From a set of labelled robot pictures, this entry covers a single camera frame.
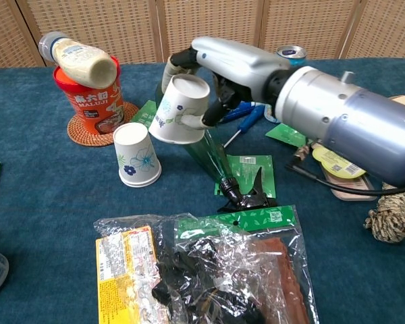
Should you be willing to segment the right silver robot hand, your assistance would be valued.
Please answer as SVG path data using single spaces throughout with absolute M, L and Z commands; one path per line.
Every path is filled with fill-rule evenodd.
M 185 125 L 196 130 L 216 126 L 242 101 L 274 105 L 286 80 L 296 71 L 287 59 L 258 47 L 202 36 L 189 48 L 170 55 L 162 82 L 181 72 L 195 74 L 199 68 L 212 72 L 217 99 L 204 114 L 182 117 Z

